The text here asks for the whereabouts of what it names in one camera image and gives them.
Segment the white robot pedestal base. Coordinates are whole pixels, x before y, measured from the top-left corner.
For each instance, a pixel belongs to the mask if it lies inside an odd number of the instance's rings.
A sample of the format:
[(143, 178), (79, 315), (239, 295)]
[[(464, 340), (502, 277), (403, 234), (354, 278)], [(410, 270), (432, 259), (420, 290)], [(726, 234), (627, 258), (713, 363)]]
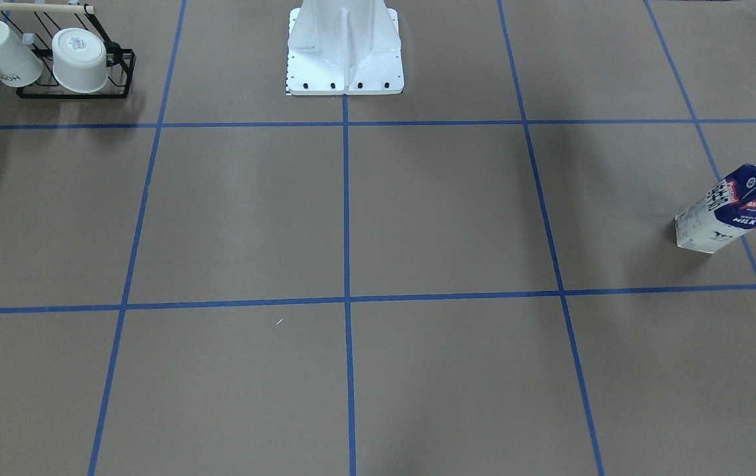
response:
[(289, 12), (285, 91), (396, 95), (405, 89), (399, 16), (384, 1), (304, 1)]

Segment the white mug with lettering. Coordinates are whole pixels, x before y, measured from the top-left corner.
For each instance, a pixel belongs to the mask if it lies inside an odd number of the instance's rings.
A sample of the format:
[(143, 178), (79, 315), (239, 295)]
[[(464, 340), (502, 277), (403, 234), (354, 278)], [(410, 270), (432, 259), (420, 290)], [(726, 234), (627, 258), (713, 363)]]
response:
[(8, 24), (0, 21), (0, 82), (27, 87), (41, 78), (43, 63)]

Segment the blue white milk carton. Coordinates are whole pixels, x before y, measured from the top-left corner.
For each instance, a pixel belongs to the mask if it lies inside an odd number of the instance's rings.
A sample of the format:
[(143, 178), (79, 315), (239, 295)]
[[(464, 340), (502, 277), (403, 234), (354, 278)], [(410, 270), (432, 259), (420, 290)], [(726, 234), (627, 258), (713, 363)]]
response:
[(756, 165), (746, 163), (674, 217), (676, 245), (714, 254), (756, 228)]

